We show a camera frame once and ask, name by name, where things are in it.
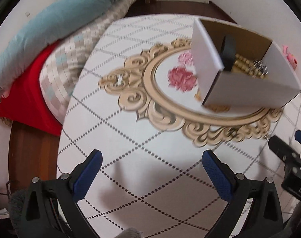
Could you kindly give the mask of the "teal blanket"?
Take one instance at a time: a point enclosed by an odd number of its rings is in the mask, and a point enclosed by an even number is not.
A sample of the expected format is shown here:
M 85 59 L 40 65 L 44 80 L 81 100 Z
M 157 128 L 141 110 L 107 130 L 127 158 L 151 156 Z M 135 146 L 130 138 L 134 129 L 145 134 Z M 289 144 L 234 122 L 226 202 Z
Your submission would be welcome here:
M 121 0 L 59 0 L 26 23 L 0 53 L 0 97 L 37 55 Z

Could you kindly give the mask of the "white cardboard box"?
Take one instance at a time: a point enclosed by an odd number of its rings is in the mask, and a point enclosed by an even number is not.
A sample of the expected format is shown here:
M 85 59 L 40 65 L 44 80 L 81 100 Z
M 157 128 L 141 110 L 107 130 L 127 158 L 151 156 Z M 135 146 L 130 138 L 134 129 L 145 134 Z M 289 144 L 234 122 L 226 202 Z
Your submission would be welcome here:
M 236 41 L 236 55 L 267 68 L 263 79 L 224 71 L 220 49 L 224 36 Z M 301 83 L 273 40 L 222 20 L 197 18 L 191 53 L 203 105 L 281 108 L 301 93 Z

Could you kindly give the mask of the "wooden bed frame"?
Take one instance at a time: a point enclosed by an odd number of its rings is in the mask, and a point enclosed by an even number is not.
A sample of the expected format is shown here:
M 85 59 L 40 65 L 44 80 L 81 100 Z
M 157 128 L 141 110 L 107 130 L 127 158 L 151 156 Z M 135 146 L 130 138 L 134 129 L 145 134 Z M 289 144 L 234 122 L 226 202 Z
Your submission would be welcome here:
M 56 178 L 60 138 L 14 121 L 9 141 L 9 186 L 11 192 L 25 189 L 33 177 Z

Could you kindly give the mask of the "patterned white tablecloth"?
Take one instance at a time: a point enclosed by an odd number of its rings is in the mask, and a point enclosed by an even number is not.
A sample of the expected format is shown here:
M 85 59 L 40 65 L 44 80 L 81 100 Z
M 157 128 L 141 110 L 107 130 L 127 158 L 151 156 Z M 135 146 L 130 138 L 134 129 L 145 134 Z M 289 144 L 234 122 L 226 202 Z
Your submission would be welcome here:
M 211 149 L 235 173 L 271 177 L 287 219 L 297 200 L 268 148 L 277 135 L 301 156 L 301 97 L 281 110 L 210 111 L 199 102 L 190 38 L 194 16 L 156 14 L 112 23 L 90 54 L 64 119 L 57 172 L 92 150 L 103 165 L 84 216 L 100 237 L 133 227 L 144 237 L 204 237 L 222 213 L 201 158 Z

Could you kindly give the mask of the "pink plush toy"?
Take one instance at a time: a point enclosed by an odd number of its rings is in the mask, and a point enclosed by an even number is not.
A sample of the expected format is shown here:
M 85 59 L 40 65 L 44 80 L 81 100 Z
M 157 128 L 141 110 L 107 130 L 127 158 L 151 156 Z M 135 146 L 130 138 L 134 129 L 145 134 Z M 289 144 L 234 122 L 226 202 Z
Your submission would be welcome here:
M 289 52 L 289 48 L 286 45 L 283 45 L 283 54 L 286 57 L 287 61 L 292 66 L 293 70 L 297 68 L 298 62 L 295 56 Z

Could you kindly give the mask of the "red bed sheet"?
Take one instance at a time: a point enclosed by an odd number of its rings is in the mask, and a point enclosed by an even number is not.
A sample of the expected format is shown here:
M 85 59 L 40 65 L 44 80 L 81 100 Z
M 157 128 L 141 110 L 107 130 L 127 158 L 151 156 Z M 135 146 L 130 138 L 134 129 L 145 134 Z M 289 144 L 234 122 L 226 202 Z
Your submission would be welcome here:
M 47 46 L 13 83 L 6 98 L 0 99 L 0 118 L 17 121 L 59 137 L 62 125 L 43 98 L 39 76 L 43 64 L 59 42 Z

